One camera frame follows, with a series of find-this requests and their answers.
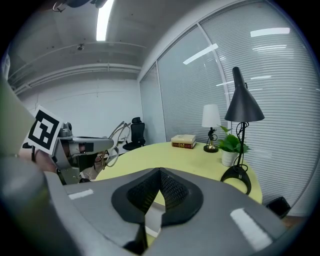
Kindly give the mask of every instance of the potted plant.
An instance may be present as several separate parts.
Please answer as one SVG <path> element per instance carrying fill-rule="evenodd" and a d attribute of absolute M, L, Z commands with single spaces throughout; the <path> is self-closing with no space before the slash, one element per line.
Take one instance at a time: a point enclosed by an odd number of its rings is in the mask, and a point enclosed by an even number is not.
<path fill-rule="evenodd" d="M 241 144 L 236 136 L 228 133 L 231 129 L 227 129 L 222 125 L 220 127 L 225 132 L 225 138 L 219 140 L 220 144 L 218 148 L 222 150 L 222 164 L 230 167 L 234 165 L 240 153 Z M 246 144 L 243 144 L 243 153 L 248 152 L 248 150 L 250 150 L 250 148 Z"/>

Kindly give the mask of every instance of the white flower pot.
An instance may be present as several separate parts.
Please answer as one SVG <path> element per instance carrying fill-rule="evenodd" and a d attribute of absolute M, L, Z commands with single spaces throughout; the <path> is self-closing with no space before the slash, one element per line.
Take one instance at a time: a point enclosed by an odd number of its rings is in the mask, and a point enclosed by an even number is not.
<path fill-rule="evenodd" d="M 239 154 L 237 152 L 227 152 L 222 150 L 222 164 L 229 167 L 233 166 L 238 155 Z"/>

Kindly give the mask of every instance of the yellow desk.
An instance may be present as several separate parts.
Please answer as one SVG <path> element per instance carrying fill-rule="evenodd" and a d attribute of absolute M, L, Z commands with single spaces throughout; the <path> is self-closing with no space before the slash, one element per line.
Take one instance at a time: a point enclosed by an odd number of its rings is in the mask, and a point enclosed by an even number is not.
<path fill-rule="evenodd" d="M 115 178 L 148 168 L 164 167 L 220 181 L 222 175 L 228 169 L 221 162 L 222 152 L 219 150 L 217 153 L 207 153 L 203 149 L 204 145 L 204 143 L 198 142 L 193 149 L 173 147 L 171 142 L 143 146 L 119 156 L 116 164 L 102 170 L 96 180 Z M 249 197 L 261 204 L 261 188 L 255 172 L 249 165 L 247 174 L 251 181 Z M 225 180 L 225 183 L 244 193 L 247 191 L 246 185 L 238 179 L 229 178 Z M 165 204 L 160 192 L 156 196 L 155 202 Z"/>

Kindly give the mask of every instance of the stack of books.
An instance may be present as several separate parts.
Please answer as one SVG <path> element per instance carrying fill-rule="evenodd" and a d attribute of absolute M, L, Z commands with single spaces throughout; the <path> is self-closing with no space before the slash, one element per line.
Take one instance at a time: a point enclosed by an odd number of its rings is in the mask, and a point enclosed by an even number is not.
<path fill-rule="evenodd" d="M 193 149 L 196 143 L 196 136 L 192 134 L 178 134 L 171 138 L 172 146 L 177 148 Z"/>

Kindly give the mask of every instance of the ceiling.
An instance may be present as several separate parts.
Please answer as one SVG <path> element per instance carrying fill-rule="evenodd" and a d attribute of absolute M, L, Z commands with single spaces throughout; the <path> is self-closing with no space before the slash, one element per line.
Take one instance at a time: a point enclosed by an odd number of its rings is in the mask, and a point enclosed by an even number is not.
<path fill-rule="evenodd" d="M 37 11 L 11 42 L 8 81 L 18 88 L 45 74 L 80 65 L 140 67 L 147 49 L 199 2 L 115 0 L 107 42 L 96 41 L 98 9 L 89 2 L 61 13 Z M 79 44 L 84 44 L 83 50 L 77 49 Z"/>

